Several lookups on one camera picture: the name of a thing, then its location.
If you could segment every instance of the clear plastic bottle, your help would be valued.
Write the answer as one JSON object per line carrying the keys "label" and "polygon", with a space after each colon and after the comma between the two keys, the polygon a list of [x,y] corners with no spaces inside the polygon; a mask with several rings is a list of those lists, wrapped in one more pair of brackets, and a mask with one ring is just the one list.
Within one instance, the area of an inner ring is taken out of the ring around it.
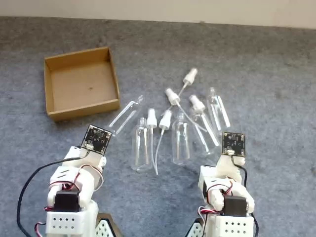
{"label": "clear plastic bottle", "polygon": [[226,113],[223,101],[219,95],[216,95],[214,87],[210,87],[207,95],[207,109],[211,118],[211,124],[217,128],[217,133],[221,134],[223,129],[231,126]]}
{"label": "clear plastic bottle", "polygon": [[[203,119],[200,113],[194,112],[191,110],[191,118],[192,120],[201,126],[204,126]],[[198,152],[197,156],[199,157],[207,157],[214,153],[216,146],[214,145],[212,139],[210,138],[207,132],[202,131],[198,126],[194,126],[193,128],[195,138],[194,141],[196,142],[196,150]]]}
{"label": "clear plastic bottle", "polygon": [[122,137],[125,138],[125,131],[131,130],[132,127],[127,129],[128,125],[132,124],[132,121],[135,121],[138,114],[140,113],[143,106],[144,96],[140,95],[136,101],[130,101],[124,109],[114,118],[114,120],[108,125],[109,130],[111,130],[113,136],[118,136],[122,134]]}
{"label": "clear plastic bottle", "polygon": [[140,118],[132,131],[131,167],[138,172],[146,171],[153,167],[150,156],[149,130],[145,118]]}
{"label": "clear plastic bottle", "polygon": [[172,125],[172,162],[178,165],[191,159],[191,123],[188,123],[183,112],[179,112]]}

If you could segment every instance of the circuit board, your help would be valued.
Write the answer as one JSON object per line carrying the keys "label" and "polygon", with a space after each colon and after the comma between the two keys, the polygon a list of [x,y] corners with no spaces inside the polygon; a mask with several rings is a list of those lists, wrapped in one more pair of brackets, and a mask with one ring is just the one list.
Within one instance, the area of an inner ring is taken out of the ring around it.
{"label": "circuit board", "polygon": [[228,155],[228,151],[234,151],[234,156],[245,157],[245,134],[223,132],[222,154]]}
{"label": "circuit board", "polygon": [[89,125],[81,147],[104,155],[112,133],[94,125]]}

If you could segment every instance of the cardboard box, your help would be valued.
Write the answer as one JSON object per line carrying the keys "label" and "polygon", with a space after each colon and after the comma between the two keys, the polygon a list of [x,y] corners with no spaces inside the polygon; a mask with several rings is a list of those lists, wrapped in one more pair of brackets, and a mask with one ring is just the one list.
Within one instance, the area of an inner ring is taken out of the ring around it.
{"label": "cardboard box", "polygon": [[120,107],[119,85],[109,48],[45,58],[47,114],[60,121]]}

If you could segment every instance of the robotic arm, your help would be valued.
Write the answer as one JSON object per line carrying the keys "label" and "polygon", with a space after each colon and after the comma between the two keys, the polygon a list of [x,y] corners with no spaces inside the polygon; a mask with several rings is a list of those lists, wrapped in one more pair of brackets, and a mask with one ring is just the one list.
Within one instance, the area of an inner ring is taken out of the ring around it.
{"label": "robotic arm", "polygon": [[99,209],[91,199],[103,184],[104,153],[111,135],[90,125],[81,147],[71,147],[65,156],[82,158],[63,162],[51,176],[45,208],[47,237],[115,236],[105,221],[96,228]]}
{"label": "robotic arm", "polygon": [[244,134],[225,132],[217,165],[200,167],[198,187],[205,206],[199,207],[201,218],[191,226],[187,237],[253,237],[254,223],[255,236],[258,235],[257,222],[252,214],[254,199],[241,184],[239,169],[244,169],[244,148]]}

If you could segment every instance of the white spray cap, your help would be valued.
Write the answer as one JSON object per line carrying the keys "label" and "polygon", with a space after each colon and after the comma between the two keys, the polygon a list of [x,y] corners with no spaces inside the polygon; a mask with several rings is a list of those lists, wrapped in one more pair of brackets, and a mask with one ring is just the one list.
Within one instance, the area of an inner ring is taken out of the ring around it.
{"label": "white spray cap", "polygon": [[176,93],[174,93],[171,88],[167,88],[165,93],[171,105],[177,105],[177,103],[180,102],[179,96]]}
{"label": "white spray cap", "polygon": [[171,110],[166,110],[163,114],[162,119],[160,120],[159,127],[164,130],[168,130],[170,128],[171,123]]}
{"label": "white spray cap", "polygon": [[196,68],[192,68],[191,71],[184,77],[183,82],[187,83],[188,85],[192,85],[197,73],[198,70]]}
{"label": "white spray cap", "polygon": [[193,109],[197,112],[203,112],[205,110],[205,105],[202,101],[200,101],[196,95],[191,95],[189,97],[189,100],[191,101],[193,105]]}
{"label": "white spray cap", "polygon": [[155,109],[153,108],[148,109],[147,126],[153,126],[153,128],[157,127]]}

